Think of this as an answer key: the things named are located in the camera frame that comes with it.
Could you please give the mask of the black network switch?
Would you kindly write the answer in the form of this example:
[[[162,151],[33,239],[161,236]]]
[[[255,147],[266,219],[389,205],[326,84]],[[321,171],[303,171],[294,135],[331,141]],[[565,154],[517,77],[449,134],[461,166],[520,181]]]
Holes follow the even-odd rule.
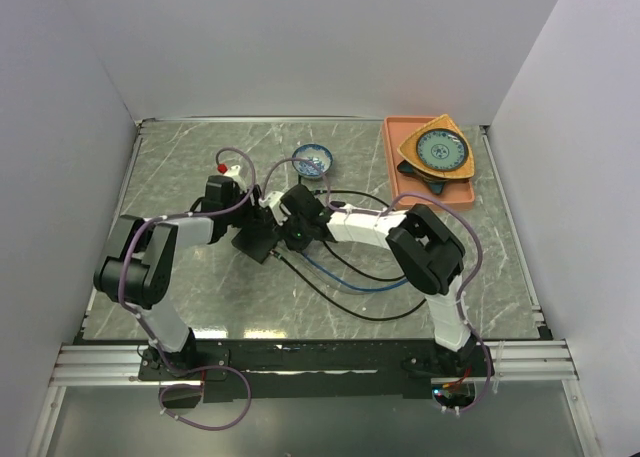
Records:
[[[263,264],[278,241],[278,232],[272,225],[252,224],[237,233],[232,245],[255,262]]]

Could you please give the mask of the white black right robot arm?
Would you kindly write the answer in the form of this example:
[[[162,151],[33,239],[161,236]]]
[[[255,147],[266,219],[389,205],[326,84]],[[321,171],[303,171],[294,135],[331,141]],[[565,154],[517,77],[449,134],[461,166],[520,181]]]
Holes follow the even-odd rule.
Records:
[[[373,211],[345,204],[326,206],[303,185],[267,194],[287,246],[302,252],[311,242],[358,243],[391,252],[405,279],[423,296],[433,325],[437,363],[456,376],[472,363],[476,339],[463,308],[462,242],[424,204],[408,210]]]

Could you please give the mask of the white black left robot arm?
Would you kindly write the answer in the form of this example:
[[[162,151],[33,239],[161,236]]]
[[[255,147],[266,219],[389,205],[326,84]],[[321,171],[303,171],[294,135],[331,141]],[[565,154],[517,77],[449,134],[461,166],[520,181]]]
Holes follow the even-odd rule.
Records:
[[[192,207],[154,218],[119,216],[93,277],[106,294],[137,320],[164,369],[190,377],[202,365],[193,330],[168,297],[176,252],[219,241],[230,227],[246,226],[259,209],[261,188],[244,189],[239,177],[211,176]]]

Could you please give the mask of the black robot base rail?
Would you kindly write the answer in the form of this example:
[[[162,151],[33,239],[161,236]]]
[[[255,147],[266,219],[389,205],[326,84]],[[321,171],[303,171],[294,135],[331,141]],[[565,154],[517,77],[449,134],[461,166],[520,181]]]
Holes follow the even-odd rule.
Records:
[[[251,396],[401,396],[429,399],[437,379],[490,378],[487,349],[471,338],[459,351],[426,339],[197,339],[161,359],[142,353],[143,382],[194,384],[207,403]]]

